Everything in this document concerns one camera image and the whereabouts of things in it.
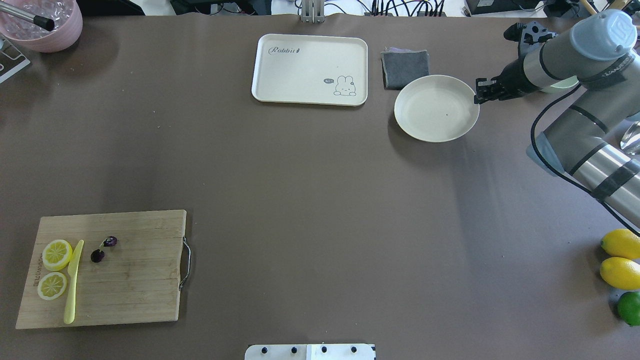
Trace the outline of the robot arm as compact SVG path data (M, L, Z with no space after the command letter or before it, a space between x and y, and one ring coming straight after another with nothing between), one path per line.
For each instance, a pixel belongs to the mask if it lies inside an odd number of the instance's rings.
M637 28L619 9L606 9L562 33L539 22L503 32L518 57L491 79L475 81L476 104L521 98L576 77L584 91L546 130L530 130L530 157L600 203L624 227L639 225L639 162L605 137L639 114Z

